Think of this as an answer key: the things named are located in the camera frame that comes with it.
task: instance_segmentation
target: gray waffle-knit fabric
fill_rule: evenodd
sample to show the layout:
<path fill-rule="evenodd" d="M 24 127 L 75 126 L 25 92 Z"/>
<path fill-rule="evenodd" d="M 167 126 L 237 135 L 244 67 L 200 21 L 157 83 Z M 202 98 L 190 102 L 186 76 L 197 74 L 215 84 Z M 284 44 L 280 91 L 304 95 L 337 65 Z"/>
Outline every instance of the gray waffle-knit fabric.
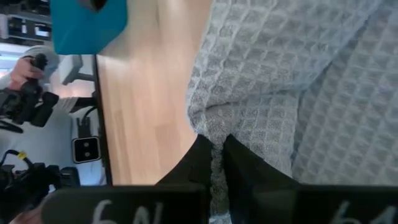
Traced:
<path fill-rule="evenodd" d="M 304 93 L 293 177 L 398 185 L 398 1 L 388 1 Z"/>
<path fill-rule="evenodd" d="M 215 222 L 229 222 L 221 168 L 221 149 L 229 134 L 281 172 L 309 176 L 305 161 L 295 163 L 299 172 L 292 172 L 292 155 L 305 160 L 311 153 L 306 148 L 307 154 L 301 154 L 298 144 L 294 153 L 296 126 L 301 130 L 297 142 L 307 146 L 315 120 L 309 111 L 297 122 L 299 103 L 314 104 L 310 99 L 317 98 L 314 91 L 320 88 L 311 84 L 381 2 L 217 0 L 212 4 L 188 85 L 187 113 L 193 129 L 215 144 L 211 176 Z"/>

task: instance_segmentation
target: black equipment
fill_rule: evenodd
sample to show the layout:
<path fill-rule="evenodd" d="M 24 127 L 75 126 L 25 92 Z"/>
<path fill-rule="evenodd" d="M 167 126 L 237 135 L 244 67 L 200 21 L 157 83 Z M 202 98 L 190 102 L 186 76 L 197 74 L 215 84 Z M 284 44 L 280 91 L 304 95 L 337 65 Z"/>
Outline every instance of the black equipment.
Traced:
<path fill-rule="evenodd" d="M 0 6 L 15 6 L 20 5 L 21 10 L 33 12 L 38 15 L 50 15 L 50 1 L 42 0 L 0 0 Z"/>
<path fill-rule="evenodd" d="M 31 61 L 32 65 L 44 70 L 47 59 L 44 54 L 38 54 Z M 8 88 L 0 90 L 0 118 L 10 119 L 14 124 L 30 122 L 33 126 L 44 127 L 49 120 L 53 106 L 57 104 L 59 96 L 45 92 L 38 80 L 30 79 L 24 83 L 20 91 Z M 1 121 L 0 128 L 22 133 L 23 130 L 12 124 Z"/>
<path fill-rule="evenodd" d="M 13 170 L 14 165 L 3 165 L 8 154 L 23 158 L 28 165 L 24 171 Z M 55 189 L 79 187 L 78 171 L 74 167 L 59 169 L 46 167 L 43 163 L 33 164 L 24 153 L 8 150 L 0 162 L 0 223 L 11 222 L 18 214 L 39 206 L 49 193 L 49 186 Z"/>
<path fill-rule="evenodd" d="M 59 190 L 44 204 L 43 223 L 208 223 L 211 150 L 211 142 L 198 136 L 155 186 Z M 300 184 L 233 136 L 224 143 L 223 159 L 234 224 L 398 223 L 397 187 Z"/>

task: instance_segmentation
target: camera rig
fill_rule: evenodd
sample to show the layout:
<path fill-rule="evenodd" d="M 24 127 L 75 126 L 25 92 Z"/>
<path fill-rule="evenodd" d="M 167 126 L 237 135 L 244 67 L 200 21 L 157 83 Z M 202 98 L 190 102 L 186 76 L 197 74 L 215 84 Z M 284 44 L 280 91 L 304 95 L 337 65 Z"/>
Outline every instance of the camera rig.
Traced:
<path fill-rule="evenodd" d="M 36 55 L 31 64 L 41 70 L 47 65 L 44 54 Z M 8 88 L 0 90 L 0 118 L 10 119 L 14 124 L 21 125 L 29 122 L 33 126 L 44 127 L 49 120 L 53 106 L 57 104 L 59 96 L 44 92 L 37 79 L 29 79 L 20 91 Z M 23 133 L 23 130 L 13 124 L 0 121 L 1 129 Z"/>
<path fill-rule="evenodd" d="M 19 171 L 13 170 L 14 165 L 3 165 L 8 154 L 22 159 L 28 169 Z M 0 162 L 0 223 L 9 223 L 21 212 L 38 207 L 49 193 L 50 185 L 56 190 L 79 187 L 77 169 L 33 164 L 23 152 L 8 150 Z"/>

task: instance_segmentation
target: black table edge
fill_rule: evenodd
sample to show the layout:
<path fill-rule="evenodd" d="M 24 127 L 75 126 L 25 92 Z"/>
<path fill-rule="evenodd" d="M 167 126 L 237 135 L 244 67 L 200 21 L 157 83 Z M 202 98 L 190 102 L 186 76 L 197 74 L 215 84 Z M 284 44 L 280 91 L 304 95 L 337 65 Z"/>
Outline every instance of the black table edge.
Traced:
<path fill-rule="evenodd" d="M 103 102 L 102 102 L 102 94 L 101 94 L 101 85 L 100 78 L 98 75 L 98 65 L 97 65 L 97 56 L 92 55 L 93 59 L 93 76 L 94 76 L 94 85 L 95 91 L 97 92 L 97 104 L 98 104 L 98 119 L 99 119 L 99 141 L 101 146 L 101 155 L 105 168 L 105 176 L 107 185 L 113 185 L 112 180 L 112 172 L 111 172 L 111 159 L 109 157 L 108 151 L 108 141 L 106 139 L 106 127 L 105 127 L 105 118 L 103 111 Z"/>

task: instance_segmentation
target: black cable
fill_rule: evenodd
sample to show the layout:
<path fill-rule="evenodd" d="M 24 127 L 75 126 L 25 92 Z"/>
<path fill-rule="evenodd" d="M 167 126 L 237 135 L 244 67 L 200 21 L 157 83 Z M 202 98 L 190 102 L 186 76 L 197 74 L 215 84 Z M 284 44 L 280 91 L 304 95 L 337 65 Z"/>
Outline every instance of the black cable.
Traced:
<path fill-rule="evenodd" d="M 90 108 L 88 111 L 86 111 L 86 113 L 83 115 L 83 117 L 82 117 L 82 119 L 81 119 L 81 122 L 85 122 L 87 116 L 88 116 L 91 112 L 93 112 L 95 109 L 97 109 L 97 107 L 96 107 L 96 106 L 93 106 L 93 107 Z"/>
<path fill-rule="evenodd" d="M 16 125 L 10 124 L 8 122 L 0 120 L 0 124 L 2 124 L 2 125 L 0 125 L 0 129 L 4 129 L 4 130 L 7 130 L 7 131 L 12 131 L 12 132 L 15 132 L 15 133 L 20 133 L 20 134 L 22 134 L 24 132 L 24 130 L 22 130 L 22 128 L 20 128 L 20 127 L 18 127 Z"/>
<path fill-rule="evenodd" d="M 15 155 L 15 156 L 19 156 L 19 155 L 21 154 L 21 152 L 18 152 L 17 150 L 13 150 L 13 149 L 7 150 L 7 151 L 4 153 L 4 155 L 3 155 L 3 157 L 2 157 L 2 159 L 1 159 L 1 161 L 0 161 L 0 167 L 4 164 L 4 161 L 6 161 L 6 157 L 7 157 L 8 154 L 12 154 L 12 155 Z M 29 169 L 30 169 L 30 168 L 33 168 L 33 162 L 30 161 L 30 159 L 28 159 L 27 157 L 24 157 L 22 160 L 27 164 L 27 166 L 28 166 Z"/>

